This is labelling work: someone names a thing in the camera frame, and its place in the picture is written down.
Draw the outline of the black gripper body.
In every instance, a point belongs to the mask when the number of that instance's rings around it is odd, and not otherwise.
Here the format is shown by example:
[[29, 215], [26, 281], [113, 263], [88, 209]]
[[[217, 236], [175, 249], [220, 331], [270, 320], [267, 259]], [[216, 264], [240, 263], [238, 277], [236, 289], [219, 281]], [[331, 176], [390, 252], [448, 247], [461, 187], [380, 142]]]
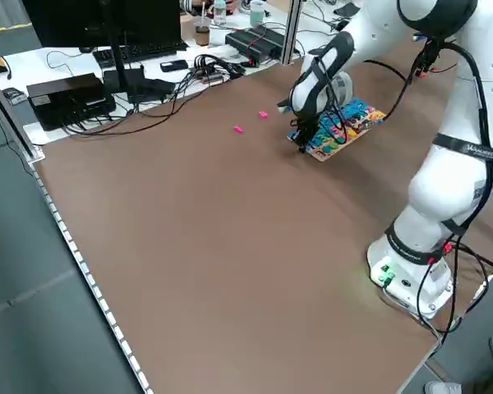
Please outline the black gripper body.
[[304, 117], [295, 116], [290, 121], [290, 126], [295, 128], [298, 132], [316, 133], [320, 128], [321, 117], [321, 113]]

